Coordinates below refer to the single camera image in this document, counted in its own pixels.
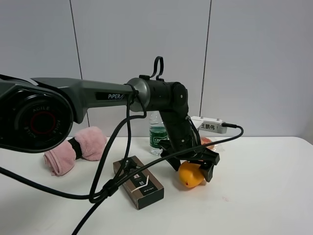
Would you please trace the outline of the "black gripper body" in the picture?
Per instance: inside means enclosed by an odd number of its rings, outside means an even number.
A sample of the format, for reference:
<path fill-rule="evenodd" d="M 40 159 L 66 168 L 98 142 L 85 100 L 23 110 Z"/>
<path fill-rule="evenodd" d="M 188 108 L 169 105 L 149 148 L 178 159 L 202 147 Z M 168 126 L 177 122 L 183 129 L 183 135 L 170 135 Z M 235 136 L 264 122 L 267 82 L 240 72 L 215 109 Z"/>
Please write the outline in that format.
<path fill-rule="evenodd" d="M 163 158 L 199 145 L 200 138 L 194 133 L 195 128 L 191 124 L 188 110 L 164 110 L 159 113 L 171 144 L 165 149 L 165 153 L 161 154 Z"/>

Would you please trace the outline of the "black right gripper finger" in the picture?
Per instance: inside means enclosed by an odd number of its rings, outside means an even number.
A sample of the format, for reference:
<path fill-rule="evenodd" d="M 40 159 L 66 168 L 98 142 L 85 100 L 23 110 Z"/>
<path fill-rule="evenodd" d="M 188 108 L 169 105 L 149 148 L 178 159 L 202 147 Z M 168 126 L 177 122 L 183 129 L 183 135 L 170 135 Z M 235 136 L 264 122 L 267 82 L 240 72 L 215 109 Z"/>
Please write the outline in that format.
<path fill-rule="evenodd" d="M 193 163 L 199 165 L 200 172 L 203 174 L 206 182 L 210 182 L 213 178 L 213 169 L 220 161 L 220 155 L 208 148 L 196 151 L 193 157 Z"/>

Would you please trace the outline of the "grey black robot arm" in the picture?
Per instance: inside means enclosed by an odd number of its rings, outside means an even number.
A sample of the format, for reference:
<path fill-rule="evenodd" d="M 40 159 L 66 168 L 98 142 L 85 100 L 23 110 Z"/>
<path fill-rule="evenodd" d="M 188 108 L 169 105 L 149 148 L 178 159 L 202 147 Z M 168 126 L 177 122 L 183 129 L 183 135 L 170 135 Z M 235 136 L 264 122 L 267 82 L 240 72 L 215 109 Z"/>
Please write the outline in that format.
<path fill-rule="evenodd" d="M 188 91 L 179 82 L 133 78 L 125 84 L 73 78 L 0 77 L 0 145 L 41 153 L 58 146 L 90 108 L 129 105 L 133 112 L 158 111 L 169 134 L 167 154 L 200 144 L 188 117 Z"/>

